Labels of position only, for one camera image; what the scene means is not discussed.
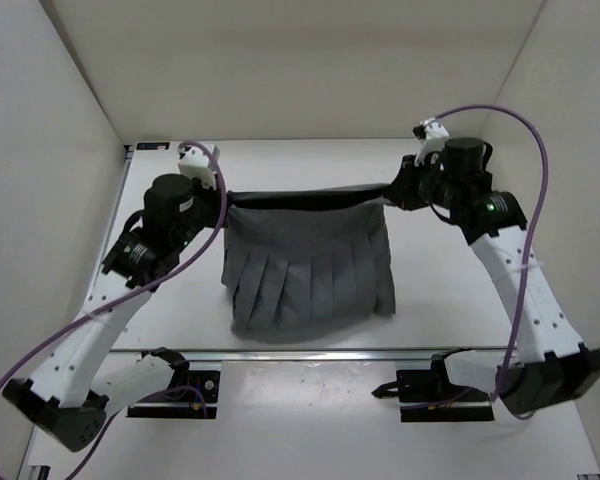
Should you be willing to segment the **grey pleated skirt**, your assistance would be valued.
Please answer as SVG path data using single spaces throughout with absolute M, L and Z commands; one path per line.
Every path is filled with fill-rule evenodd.
M 379 200 L 351 190 L 229 199 L 221 282 L 236 336 L 276 341 L 395 314 Z

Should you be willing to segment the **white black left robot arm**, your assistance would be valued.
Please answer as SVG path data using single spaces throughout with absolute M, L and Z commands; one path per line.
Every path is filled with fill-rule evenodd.
M 165 347 L 143 352 L 112 374 L 98 370 L 134 315 L 159 286 L 187 268 L 182 252 L 203 229 L 219 234 L 228 206 L 222 179 L 203 187 L 181 174 L 155 178 L 143 207 L 125 221 L 79 315 L 28 377 L 10 377 L 2 396 L 71 452 L 93 442 L 107 420 L 158 393 L 188 389 L 184 357 Z

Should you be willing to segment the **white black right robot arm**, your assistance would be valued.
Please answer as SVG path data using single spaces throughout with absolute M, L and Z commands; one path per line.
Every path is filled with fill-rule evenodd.
M 469 348 L 434 360 L 429 391 L 451 400 L 469 387 L 501 400 L 518 418 L 581 398 L 600 378 L 600 348 L 569 323 L 531 246 L 532 224 L 516 197 L 492 186 L 493 149 L 478 138 L 444 141 L 439 150 L 403 157 L 385 198 L 413 211 L 443 210 L 491 279 L 511 323 L 502 357 Z

